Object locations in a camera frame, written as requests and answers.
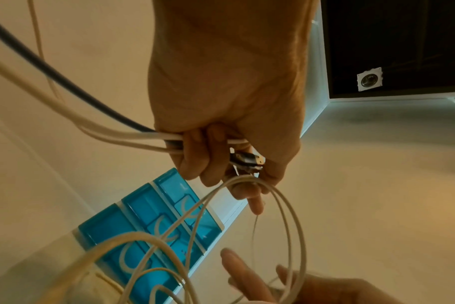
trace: person's hand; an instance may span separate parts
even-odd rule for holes
[[[230,274],[228,283],[251,301],[278,302],[282,290],[268,287],[238,255],[230,250],[221,251],[222,265]],[[278,265],[276,272],[286,284],[288,269]],[[401,304],[372,284],[361,279],[327,278],[306,274],[304,285],[295,303],[303,304]]]
[[[276,185],[283,178],[300,148],[316,2],[153,1],[149,99],[155,128],[183,133],[184,154],[172,159],[184,179],[214,186],[236,176],[227,138],[246,138],[266,158],[261,179]],[[229,190],[255,214],[263,211],[267,189]]]

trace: hand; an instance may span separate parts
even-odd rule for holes
[[[230,250],[221,251],[222,265],[230,274],[228,283],[250,301],[276,303],[282,290],[268,287],[238,255]],[[288,269],[277,266],[276,272],[286,284]],[[339,279],[307,274],[295,303],[304,304],[401,304],[380,289],[361,279]]]
[[[184,154],[172,156],[183,178],[214,186],[235,176],[227,138],[246,138],[266,158],[261,179],[276,185],[283,178],[300,148],[315,3],[153,1],[149,99],[156,129],[183,133]],[[255,214],[263,211],[267,189],[229,190]]]

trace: black cable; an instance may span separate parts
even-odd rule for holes
[[[91,96],[88,92],[84,91],[76,84],[71,82],[61,73],[56,71],[53,67],[49,64],[44,62],[41,58],[39,58],[36,54],[34,54],[28,47],[26,47],[21,41],[19,41],[16,37],[14,37],[8,30],[6,30],[0,24],[0,40],[10,47],[13,51],[15,51],[18,55],[23,57],[26,61],[36,67],[38,70],[43,72],[46,76],[57,82],[60,86],[71,92],[72,94],[78,96],[80,99],[85,101],[86,103],[90,104],[91,106],[95,107],[99,111],[103,112],[104,114],[108,115],[109,117],[119,121],[120,123],[129,126],[133,129],[136,129],[141,132],[155,132],[155,130],[150,129],[146,126],[143,126],[126,116],[116,112],[115,110],[111,109],[95,97]]]

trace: dark blue cable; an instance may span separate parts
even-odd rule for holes
[[[0,40],[10,47],[13,51],[18,53],[21,57],[23,57],[26,61],[36,67],[38,70],[43,72],[46,76],[54,80],[60,86],[71,92],[72,94],[78,96],[80,99],[85,101],[86,103],[90,104],[91,106],[95,107],[99,111],[103,112],[104,114],[108,115],[109,117],[119,121],[120,123],[129,126],[133,129],[136,129],[141,132],[155,132],[155,130],[150,129],[146,126],[143,126],[126,116],[116,112],[115,110],[111,109],[95,97],[91,96],[88,92],[84,91],[72,81],[67,79],[61,73],[56,71],[53,67],[49,64],[44,62],[41,58],[39,58],[36,54],[34,54],[28,47],[26,47],[21,41],[19,41],[16,37],[14,37],[8,30],[6,30],[0,24]]]

